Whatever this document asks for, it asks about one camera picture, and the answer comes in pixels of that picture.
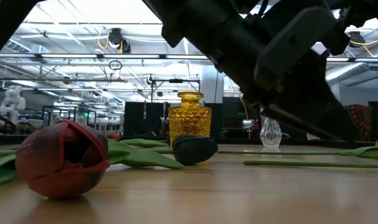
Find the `ceiling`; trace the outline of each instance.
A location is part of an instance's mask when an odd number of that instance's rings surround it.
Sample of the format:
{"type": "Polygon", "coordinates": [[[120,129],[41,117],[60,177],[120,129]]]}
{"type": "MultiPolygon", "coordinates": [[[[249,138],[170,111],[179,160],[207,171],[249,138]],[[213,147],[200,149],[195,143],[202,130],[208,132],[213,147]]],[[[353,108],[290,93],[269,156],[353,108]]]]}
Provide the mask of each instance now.
{"type": "MultiPolygon", "coordinates": [[[[257,12],[258,9],[259,6],[256,6],[252,13],[257,12]]],[[[201,55],[201,52],[186,40],[182,40],[175,48],[171,48],[160,35],[162,29],[160,20],[141,0],[44,1],[33,8],[11,39],[28,48],[42,46],[42,53],[119,54],[119,50],[111,47],[110,44],[104,47],[107,43],[106,36],[111,28],[121,28],[123,37],[130,42],[132,54],[201,55]]],[[[361,29],[349,27],[347,32],[354,30],[358,30],[365,37],[366,43],[373,43],[378,40],[378,21],[376,19],[367,21],[361,29]]],[[[368,45],[367,48],[372,53],[378,51],[378,42],[368,45]]],[[[16,51],[11,50],[10,47],[4,47],[2,53],[16,53],[16,51]]],[[[339,57],[353,56],[370,57],[364,47],[356,49],[348,47],[343,55],[339,55],[339,57]]],[[[109,62],[112,61],[111,59],[95,62],[91,59],[63,60],[53,58],[48,61],[48,64],[42,66],[27,58],[0,58],[0,61],[4,62],[4,64],[0,63],[0,77],[102,79],[102,82],[72,82],[68,84],[36,82],[36,87],[55,89],[47,90],[48,93],[44,92],[44,94],[54,93],[59,98],[60,96],[71,95],[95,102],[143,101],[150,98],[150,93],[146,92],[150,89],[150,85],[146,83],[150,74],[157,79],[200,80],[203,67],[212,65],[211,62],[205,60],[120,59],[119,61],[124,64],[123,68],[113,71],[108,66],[109,62]],[[109,79],[117,80],[119,77],[127,80],[127,83],[106,82],[109,79]],[[60,88],[79,89],[89,86],[94,89],[108,88],[121,91],[110,91],[108,94],[100,91],[101,96],[99,97],[94,96],[90,91],[57,90],[60,88]],[[140,94],[137,92],[138,89],[145,91],[140,94]]],[[[345,66],[348,66],[348,64],[329,63],[327,69],[338,69],[345,66]]],[[[356,77],[348,78],[340,84],[348,85],[375,74],[375,71],[362,73],[356,75],[356,77]]],[[[378,87],[378,84],[374,85],[375,82],[377,80],[367,81],[358,84],[358,87],[378,87]]],[[[197,88],[197,83],[193,86],[188,83],[164,83],[159,87],[159,90],[164,92],[163,97],[155,96],[155,99],[177,101],[175,91],[195,91],[197,88]]],[[[229,96],[239,92],[238,86],[231,82],[228,77],[225,78],[224,89],[225,95],[229,96]]]]}

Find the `wooden table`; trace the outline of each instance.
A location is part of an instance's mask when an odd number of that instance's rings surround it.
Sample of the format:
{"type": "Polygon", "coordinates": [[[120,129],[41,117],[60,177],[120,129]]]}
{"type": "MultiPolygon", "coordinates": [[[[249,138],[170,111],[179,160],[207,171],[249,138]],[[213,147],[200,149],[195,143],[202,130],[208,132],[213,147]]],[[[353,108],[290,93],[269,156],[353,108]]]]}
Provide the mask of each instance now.
{"type": "MultiPolygon", "coordinates": [[[[219,148],[262,150],[260,146],[219,148]]],[[[280,150],[334,149],[282,146],[280,150]]],[[[244,166],[244,159],[373,162],[356,157],[217,154],[185,170],[116,165],[91,192],[64,202],[47,200],[17,180],[0,186],[0,224],[378,224],[377,169],[256,167],[244,166]]]]}

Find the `flower stem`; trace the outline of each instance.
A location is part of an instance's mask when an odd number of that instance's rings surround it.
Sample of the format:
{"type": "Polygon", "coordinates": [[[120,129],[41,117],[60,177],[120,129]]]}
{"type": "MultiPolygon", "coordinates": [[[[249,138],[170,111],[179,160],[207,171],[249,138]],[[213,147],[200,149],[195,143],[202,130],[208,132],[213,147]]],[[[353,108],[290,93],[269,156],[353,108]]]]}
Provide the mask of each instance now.
{"type": "Polygon", "coordinates": [[[15,154],[15,151],[13,150],[3,150],[0,151],[0,157],[9,156],[15,154]]]}
{"type": "Polygon", "coordinates": [[[247,152],[247,151],[218,151],[220,154],[257,154],[282,156],[337,156],[339,152],[247,152]]]}
{"type": "Polygon", "coordinates": [[[305,166],[305,167],[349,167],[378,168],[378,164],[335,163],[335,162],[285,162],[285,161],[244,161],[244,165],[252,166],[305,166]]]}

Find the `black object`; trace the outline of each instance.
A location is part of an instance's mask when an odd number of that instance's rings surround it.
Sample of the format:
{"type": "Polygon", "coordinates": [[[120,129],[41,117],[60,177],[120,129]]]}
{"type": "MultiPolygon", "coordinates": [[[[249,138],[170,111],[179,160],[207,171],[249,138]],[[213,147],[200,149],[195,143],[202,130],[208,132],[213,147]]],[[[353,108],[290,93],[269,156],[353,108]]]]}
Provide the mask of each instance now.
{"type": "Polygon", "coordinates": [[[13,134],[16,132],[16,125],[7,118],[0,116],[0,120],[4,122],[4,127],[0,128],[0,133],[3,134],[13,134]]]}
{"type": "Polygon", "coordinates": [[[144,134],[144,110],[143,102],[126,102],[124,109],[124,135],[138,136],[144,134]]]}
{"type": "Polygon", "coordinates": [[[349,38],[353,42],[360,43],[360,44],[354,44],[354,43],[350,42],[348,46],[353,47],[353,48],[360,48],[360,47],[362,47],[361,44],[366,43],[366,40],[364,39],[364,37],[362,37],[362,35],[359,31],[349,32],[349,38]]]}
{"type": "Polygon", "coordinates": [[[211,131],[210,136],[212,138],[221,137],[221,129],[224,126],[223,119],[223,104],[222,103],[205,103],[205,107],[211,109],[211,131]]]}
{"type": "Polygon", "coordinates": [[[122,44],[122,52],[124,54],[131,53],[131,44],[127,39],[122,37],[120,28],[112,28],[112,31],[109,33],[109,41],[114,45],[118,45],[118,49],[121,48],[120,45],[122,44]]]}
{"type": "Polygon", "coordinates": [[[207,161],[218,151],[218,146],[209,137],[185,134],[174,139],[172,150],[178,162],[190,166],[207,161]]]}
{"type": "Polygon", "coordinates": [[[163,22],[170,46],[187,38],[266,116],[323,138],[357,138],[326,84],[325,61],[345,50],[346,27],[378,18],[378,1],[280,0],[263,17],[245,19],[238,12],[248,13],[259,0],[143,1],[163,22]],[[339,19],[333,9],[342,9],[339,19]],[[310,50],[317,41],[329,52],[310,50]]]}

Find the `clear glass vase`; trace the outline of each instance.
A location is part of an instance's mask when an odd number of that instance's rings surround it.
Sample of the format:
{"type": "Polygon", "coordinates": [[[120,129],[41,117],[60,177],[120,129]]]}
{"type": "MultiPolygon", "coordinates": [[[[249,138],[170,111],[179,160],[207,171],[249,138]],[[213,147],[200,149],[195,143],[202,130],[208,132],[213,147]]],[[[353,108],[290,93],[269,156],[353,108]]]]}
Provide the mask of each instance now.
{"type": "Polygon", "coordinates": [[[268,117],[264,118],[260,138],[264,147],[278,147],[282,140],[282,130],[278,122],[268,117]]]}
{"type": "Polygon", "coordinates": [[[178,93],[178,97],[182,99],[181,106],[168,110],[171,147],[173,140],[181,134],[210,136],[211,109],[200,106],[203,94],[188,91],[178,93]]]}

